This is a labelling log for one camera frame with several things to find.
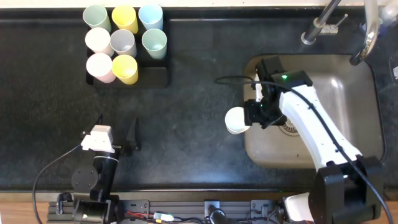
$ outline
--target wooden floor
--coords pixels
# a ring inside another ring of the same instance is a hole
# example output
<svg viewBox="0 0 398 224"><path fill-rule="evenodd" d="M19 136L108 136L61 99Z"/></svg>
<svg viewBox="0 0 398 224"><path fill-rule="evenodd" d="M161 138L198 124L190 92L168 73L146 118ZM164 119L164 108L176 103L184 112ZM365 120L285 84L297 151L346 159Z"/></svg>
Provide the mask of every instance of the wooden floor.
<svg viewBox="0 0 398 224"><path fill-rule="evenodd" d="M398 202L388 202L388 207L398 222ZM37 204L40 218L43 223L47 220L48 203L40 202ZM2 202L0 203L0 224L37 224L33 213L32 203L29 202ZM380 219L366 222L366 224L388 223L384 212Z"/></svg>

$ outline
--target sink basin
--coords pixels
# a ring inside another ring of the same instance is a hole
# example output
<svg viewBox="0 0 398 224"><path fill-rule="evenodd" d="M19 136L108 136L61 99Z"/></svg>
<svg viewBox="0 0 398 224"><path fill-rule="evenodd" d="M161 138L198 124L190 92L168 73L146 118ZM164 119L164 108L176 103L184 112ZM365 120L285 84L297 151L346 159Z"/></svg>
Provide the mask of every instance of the sink basin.
<svg viewBox="0 0 398 224"><path fill-rule="evenodd" d="M250 60L244 75L254 78L255 65L272 55ZM280 55L285 70L304 70L313 81L317 95L337 128L364 156L383 155L379 108L374 77L365 62L349 63L350 55ZM244 87L244 100L255 99L250 85ZM260 166L274 168L314 168L301 137L288 121L285 126L261 129L254 124L245 133L249 157Z"/></svg>

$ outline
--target drain strainer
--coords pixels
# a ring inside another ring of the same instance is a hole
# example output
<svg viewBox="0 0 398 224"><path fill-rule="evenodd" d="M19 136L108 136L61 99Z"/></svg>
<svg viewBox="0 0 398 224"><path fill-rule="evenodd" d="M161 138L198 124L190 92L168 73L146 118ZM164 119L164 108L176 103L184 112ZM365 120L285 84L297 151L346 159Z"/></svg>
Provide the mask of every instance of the drain strainer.
<svg viewBox="0 0 398 224"><path fill-rule="evenodd" d="M285 133L285 134L287 134L289 136L298 136L299 135L299 133L297 132L296 127L293 125L293 123L289 119L287 119L287 121L285 122L284 125L279 126L279 129L283 133Z"/></svg>

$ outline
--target chrome faucet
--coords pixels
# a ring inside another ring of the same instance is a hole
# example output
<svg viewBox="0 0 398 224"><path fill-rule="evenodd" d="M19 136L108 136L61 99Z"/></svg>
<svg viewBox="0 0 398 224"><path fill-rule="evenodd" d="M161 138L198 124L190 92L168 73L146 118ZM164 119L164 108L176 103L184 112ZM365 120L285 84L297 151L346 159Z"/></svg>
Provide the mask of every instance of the chrome faucet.
<svg viewBox="0 0 398 224"><path fill-rule="evenodd" d="M339 21L336 25L326 25L326 21L330 17L331 13L336 9L337 5L341 0L331 0L327 7L322 11L318 18L313 20L307 32L304 32L301 36L301 40L304 44L314 44L317 35L335 35L338 32L338 26L343 22L345 17ZM376 0L364 0L365 13L366 13L366 35L363 45L353 54L349 59L352 65L358 65L361 63L372 51L374 44L376 43L377 35L379 33L379 11L377 8Z"/></svg>

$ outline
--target pink cup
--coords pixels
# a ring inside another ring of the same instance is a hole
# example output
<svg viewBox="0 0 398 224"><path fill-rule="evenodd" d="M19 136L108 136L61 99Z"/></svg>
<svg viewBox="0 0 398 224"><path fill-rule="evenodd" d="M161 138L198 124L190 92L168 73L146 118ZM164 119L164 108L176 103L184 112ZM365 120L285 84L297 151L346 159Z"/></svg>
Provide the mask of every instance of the pink cup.
<svg viewBox="0 0 398 224"><path fill-rule="evenodd" d="M112 59L104 53L93 54L86 63L87 72L103 83L111 83L116 76L112 72Z"/></svg>

